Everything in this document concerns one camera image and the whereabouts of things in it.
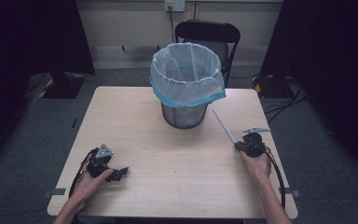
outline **trash can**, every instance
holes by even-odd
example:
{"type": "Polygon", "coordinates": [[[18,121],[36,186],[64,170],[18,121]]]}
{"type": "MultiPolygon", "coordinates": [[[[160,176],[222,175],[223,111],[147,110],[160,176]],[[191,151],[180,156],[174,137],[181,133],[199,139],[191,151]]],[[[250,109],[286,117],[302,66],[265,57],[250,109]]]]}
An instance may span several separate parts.
{"type": "Polygon", "coordinates": [[[162,115],[175,128],[198,126],[208,104],[226,97],[220,60],[202,45],[168,45],[153,56],[150,73],[162,115]]]}

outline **electrical outlet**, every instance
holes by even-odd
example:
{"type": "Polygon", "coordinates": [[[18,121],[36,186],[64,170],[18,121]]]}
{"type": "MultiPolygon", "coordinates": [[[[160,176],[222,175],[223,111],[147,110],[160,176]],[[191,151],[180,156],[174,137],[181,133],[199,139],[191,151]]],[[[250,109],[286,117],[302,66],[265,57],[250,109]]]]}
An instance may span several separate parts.
{"type": "Polygon", "coordinates": [[[171,7],[171,11],[185,11],[185,0],[165,0],[164,1],[164,10],[169,11],[169,7],[171,7]]]}

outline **white stick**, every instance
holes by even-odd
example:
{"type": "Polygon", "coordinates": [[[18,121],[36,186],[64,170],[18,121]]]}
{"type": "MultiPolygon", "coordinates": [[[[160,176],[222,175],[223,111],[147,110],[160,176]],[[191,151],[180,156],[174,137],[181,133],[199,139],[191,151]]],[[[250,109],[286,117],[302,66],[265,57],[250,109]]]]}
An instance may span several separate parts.
{"type": "Polygon", "coordinates": [[[220,121],[220,123],[222,124],[223,128],[225,129],[226,133],[228,134],[228,137],[231,139],[232,144],[235,144],[237,141],[235,141],[235,138],[232,136],[230,130],[228,129],[227,125],[225,124],[225,122],[222,120],[222,118],[220,117],[219,113],[217,112],[217,110],[213,107],[213,112],[216,115],[217,119],[220,121]]]}

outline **chair backrest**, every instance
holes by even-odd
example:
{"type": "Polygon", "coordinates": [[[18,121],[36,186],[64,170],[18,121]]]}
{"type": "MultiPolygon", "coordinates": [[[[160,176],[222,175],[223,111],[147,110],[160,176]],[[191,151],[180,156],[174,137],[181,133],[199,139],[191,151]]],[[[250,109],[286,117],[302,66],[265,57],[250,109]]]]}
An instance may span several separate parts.
{"type": "Polygon", "coordinates": [[[179,37],[206,41],[237,43],[241,33],[234,25],[226,22],[189,20],[181,21],[175,28],[175,41],[179,37]]]}

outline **gray carpet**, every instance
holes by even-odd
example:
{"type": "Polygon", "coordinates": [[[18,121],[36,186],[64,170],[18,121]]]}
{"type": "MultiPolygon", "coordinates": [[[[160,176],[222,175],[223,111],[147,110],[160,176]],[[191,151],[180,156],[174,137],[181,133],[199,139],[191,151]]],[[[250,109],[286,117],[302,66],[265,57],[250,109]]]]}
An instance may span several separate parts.
{"type": "MultiPolygon", "coordinates": [[[[228,87],[252,88],[245,77],[259,69],[233,67],[228,87]]],[[[0,223],[51,223],[53,217],[46,211],[48,199],[42,194],[55,188],[93,92],[99,86],[150,86],[148,76],[148,68],[98,70],[96,77],[87,77],[75,100],[37,98],[49,75],[33,76],[29,86],[34,88],[26,94],[26,111],[1,150],[0,223]]],[[[294,83],[292,89],[299,90],[298,85],[294,83]]],[[[264,108],[285,101],[261,100],[264,108]]],[[[330,136],[323,115],[312,103],[305,100],[286,108],[270,128],[289,184],[300,193],[296,197],[299,215],[294,223],[358,223],[358,162],[330,136]]],[[[89,224],[114,221],[94,217],[81,220],[89,224]]],[[[117,219],[117,223],[125,222],[128,220],[117,219]]]]}

